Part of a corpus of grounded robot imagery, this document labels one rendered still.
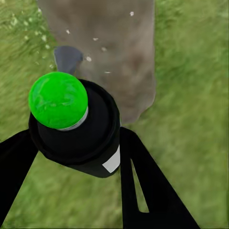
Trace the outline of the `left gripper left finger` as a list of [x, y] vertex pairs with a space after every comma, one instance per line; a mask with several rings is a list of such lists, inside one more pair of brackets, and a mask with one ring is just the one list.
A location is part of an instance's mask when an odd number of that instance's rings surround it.
[[0, 143], [0, 228], [38, 151], [29, 129]]

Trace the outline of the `pesticide atomizer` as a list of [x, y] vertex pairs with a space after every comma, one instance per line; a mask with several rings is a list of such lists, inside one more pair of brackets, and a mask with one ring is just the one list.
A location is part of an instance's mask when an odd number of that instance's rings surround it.
[[29, 92], [32, 141], [51, 161], [107, 178], [120, 168], [120, 113], [101, 86], [72, 76], [83, 61], [76, 46], [54, 50], [58, 72], [40, 77]]

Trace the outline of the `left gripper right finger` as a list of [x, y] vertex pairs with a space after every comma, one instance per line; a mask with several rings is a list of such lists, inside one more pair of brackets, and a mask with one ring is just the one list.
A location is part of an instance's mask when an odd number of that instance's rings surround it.
[[[120, 127], [123, 229], [200, 229], [141, 139]], [[132, 163], [149, 212], [137, 206]]]

